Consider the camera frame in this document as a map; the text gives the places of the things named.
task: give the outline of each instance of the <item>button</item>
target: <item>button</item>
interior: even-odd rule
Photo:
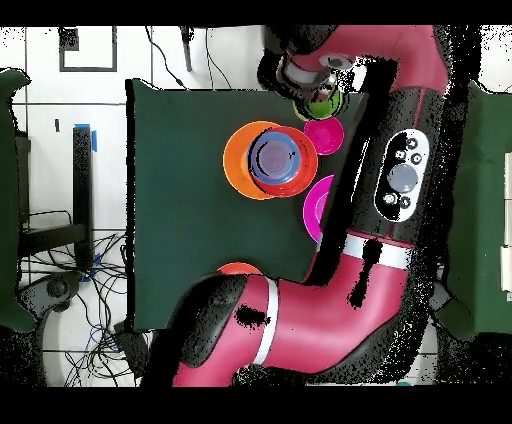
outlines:
[[[415,153],[414,155],[412,155],[411,156],[411,162],[414,165],[418,165],[418,163],[421,162],[421,155],[419,153]]]
[[[384,203],[386,203],[387,205],[394,205],[396,203],[396,194],[386,194],[384,196]]]
[[[418,140],[415,138],[409,138],[405,143],[409,150],[414,150],[416,147],[418,147]]]
[[[411,199],[409,199],[408,197],[406,196],[403,196],[401,199],[400,199],[400,207],[402,209],[407,209],[409,206],[411,206]]]
[[[388,174],[391,188],[399,193],[408,193],[418,184],[418,174],[411,165],[395,165]]]
[[[399,160],[404,160],[405,159],[405,152],[403,150],[398,150],[395,153],[395,158],[399,159]]]

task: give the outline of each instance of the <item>white floor tile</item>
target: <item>white floor tile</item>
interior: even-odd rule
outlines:
[[[78,27],[79,49],[83,45],[86,51],[67,52],[65,60],[76,66],[105,63],[105,33],[103,28]],[[144,27],[117,27],[117,72],[60,72],[57,28],[31,27],[27,73],[32,79],[29,103],[124,103],[125,79],[151,79],[151,45]]]
[[[204,29],[196,29],[190,42],[192,72],[187,72],[181,32],[177,26],[153,27],[153,41],[162,49],[169,70],[191,89],[211,88],[206,56]],[[208,30],[208,50],[215,64],[222,70],[232,88],[261,90],[256,78],[263,55],[259,25],[214,28]],[[162,54],[153,49],[153,84],[160,88],[180,88],[165,69]],[[214,87],[228,88],[217,68],[210,63]]]
[[[484,25],[480,82],[491,91],[512,90],[512,25]]]
[[[71,360],[80,362],[83,354],[69,352]],[[46,384],[50,387],[64,387],[66,381],[74,377],[73,365],[68,362],[64,352],[43,352],[43,365],[46,373]]]
[[[27,106],[12,105],[12,112],[16,120],[16,127],[19,131],[27,131]]]
[[[25,28],[0,27],[0,69],[25,69]],[[25,103],[25,89],[18,90],[13,103]]]
[[[106,253],[104,253],[110,245],[113,245]],[[97,326],[106,326],[107,318],[106,307],[99,303],[98,290],[101,292],[103,299],[108,304],[110,313],[110,329],[113,325],[126,318],[126,280],[118,277],[117,272],[124,271],[123,261],[121,259],[120,248],[124,244],[123,239],[119,239],[122,233],[112,233],[95,231],[95,253],[104,254],[102,258],[103,269],[98,270],[94,275],[97,280],[96,288],[93,281],[83,281],[80,283],[79,295],[87,306],[87,316],[90,324]],[[47,254],[38,254],[38,258],[43,261],[49,261]],[[69,261],[66,255],[54,254],[54,258],[58,263]],[[36,273],[31,274],[32,278],[37,278],[37,271],[56,270],[56,267],[46,267],[31,262],[31,267]],[[75,296],[71,301],[71,306],[62,313],[52,312],[46,323],[43,349],[44,350],[86,350],[87,343],[90,338],[91,325],[86,318],[86,308],[80,298]]]
[[[67,383],[66,387],[115,387],[111,378],[91,376],[87,371],[86,361],[85,353],[67,352],[66,355],[66,352],[43,352],[43,364],[48,386],[64,387]],[[107,366],[114,375],[128,370],[128,363],[123,360],[109,360]],[[98,372],[108,375],[105,370],[99,370]],[[133,374],[116,377],[116,382],[119,387],[135,386]]]
[[[437,353],[437,333],[431,323],[427,325],[419,353]]]
[[[437,355],[418,355],[407,377],[418,378],[418,384],[432,384],[435,380]]]
[[[365,384],[335,384],[335,383],[326,383],[326,384],[312,384],[311,386],[397,386],[399,383],[407,383],[410,386],[418,385],[418,378],[414,377],[406,377],[396,382],[386,383],[386,384],[375,384],[375,383],[365,383]]]
[[[126,228],[125,107],[29,105],[28,119],[31,212],[72,213],[73,127],[89,124],[97,137],[92,156],[94,228]]]

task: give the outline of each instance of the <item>green table surface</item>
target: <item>green table surface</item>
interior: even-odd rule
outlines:
[[[512,333],[512,302],[500,282],[505,153],[512,152],[512,96],[488,94],[474,83],[449,234],[448,287],[456,296],[439,318],[454,335]]]
[[[135,327],[166,326],[190,285],[228,262],[301,281],[316,243],[302,220],[307,190],[257,201],[227,181],[229,137],[252,121],[302,130],[292,103],[261,91],[164,91],[133,80],[135,95]],[[338,115],[350,130],[360,100]],[[347,145],[319,158],[313,184],[332,174]]]

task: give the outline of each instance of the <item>black cable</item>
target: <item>black cable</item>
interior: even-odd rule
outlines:
[[[148,36],[148,40],[149,42],[155,46],[158,51],[160,52],[160,54],[162,55],[162,58],[164,59],[164,66],[165,66],[165,70],[175,79],[176,83],[180,86],[180,87],[183,87],[185,90],[188,90],[187,87],[185,87],[185,84],[183,84],[183,82],[176,76],[174,75],[170,70],[169,70],[169,67],[167,66],[167,58],[165,57],[165,53],[163,52],[163,50],[160,48],[160,46],[158,44],[156,44],[152,39],[151,39],[151,34],[149,33],[149,29],[147,26],[144,27],[146,29],[146,35]]]
[[[231,84],[229,83],[228,79],[226,78],[226,75],[224,75],[224,72],[221,71],[221,69],[216,65],[216,63],[213,61],[212,56],[210,55],[210,51],[208,50],[208,28],[206,28],[206,56],[208,59],[210,59],[213,63],[213,66],[217,68],[217,70],[222,74],[224,79],[226,80],[228,87],[230,90],[233,88],[231,87]]]
[[[204,44],[206,46],[206,63],[208,64],[208,72],[210,73],[210,81],[212,83],[212,90],[213,90],[212,68],[210,68],[210,55],[208,54],[208,28],[206,28],[206,31],[204,33]]]
[[[92,281],[92,284],[94,286],[94,290],[96,291],[96,294],[98,295],[98,320],[99,324],[93,324],[91,317],[89,315],[89,309],[87,306],[87,303],[85,300],[77,294],[78,299],[82,303],[85,309],[85,318],[89,326],[91,327],[91,330],[97,330],[101,332],[101,336],[99,338],[99,341],[97,342],[96,346],[90,350],[89,352],[85,353],[78,361],[74,361],[71,355],[69,355],[68,352],[65,352],[65,357],[68,363],[71,365],[72,369],[70,370],[68,377],[66,379],[66,386],[75,386],[77,383],[80,386],[83,386],[81,371],[87,371],[88,376],[91,377],[97,377],[102,379],[113,379],[114,384],[116,387],[119,387],[119,384],[116,380],[116,378],[121,376],[127,376],[133,374],[133,372],[129,369],[126,369],[124,371],[114,373],[110,369],[110,367],[107,365],[107,362],[115,362],[115,361],[124,361],[126,362],[126,357],[120,356],[119,358],[113,357],[113,353],[121,353],[122,350],[116,345],[116,342],[113,338],[113,335],[115,334],[112,330],[110,330],[110,325],[112,324],[112,312],[110,310],[110,307],[108,305],[108,296],[111,292],[117,293],[117,294],[126,294],[126,292],[118,292],[113,289],[114,285],[116,284],[117,280],[119,278],[126,279],[126,272],[121,272],[120,269],[123,269],[122,266],[109,264],[107,262],[104,262],[103,259],[105,258],[105,255],[110,252],[116,245],[119,244],[119,242],[126,238],[126,234],[123,234],[119,236],[118,234],[114,233],[110,236],[104,237],[102,239],[95,240],[95,248],[100,246],[102,243],[107,242],[107,245],[105,249],[103,250],[102,254],[100,255],[100,262],[99,265],[96,265],[94,269],[90,270],[89,272],[85,273],[85,276],[89,277]],[[52,249],[48,251],[48,257],[50,261],[43,260],[37,255],[34,255],[35,260],[33,260],[34,263],[41,264],[41,265],[47,265],[47,266],[55,266],[59,270],[76,270],[76,266],[72,266],[73,263],[76,263],[74,255],[69,250],[68,246],[64,246],[66,251],[60,251],[57,249]],[[126,245],[120,246],[120,252],[123,259],[123,262],[126,263]],[[61,253],[63,255],[68,256],[73,260],[73,262],[58,262],[54,254],[55,253]],[[108,275],[107,280],[104,283],[101,283],[98,281],[98,279],[95,277],[95,275],[91,275],[92,271],[95,271],[95,274],[99,272],[104,272]],[[40,271],[40,273],[46,273],[46,274],[55,274],[59,271]],[[102,366],[99,366],[95,363],[95,359],[99,359],[99,361],[103,364]],[[105,368],[108,373],[100,372],[101,369]]]

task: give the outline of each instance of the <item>white ring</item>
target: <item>white ring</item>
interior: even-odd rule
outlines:
[[[277,290],[277,284],[275,281],[267,278],[268,282],[268,305],[267,305],[267,316],[266,319],[269,321],[263,329],[263,336],[261,337],[260,348],[254,358],[253,363],[262,365],[267,359],[268,352],[270,352],[270,346],[274,340],[274,334],[276,333],[277,327],[277,311],[279,309],[279,294]]]
[[[364,244],[369,239],[347,234],[343,253],[354,258],[363,259]],[[379,257],[379,265],[389,266],[396,269],[407,269],[412,249],[407,247],[392,246],[382,243],[382,252]]]

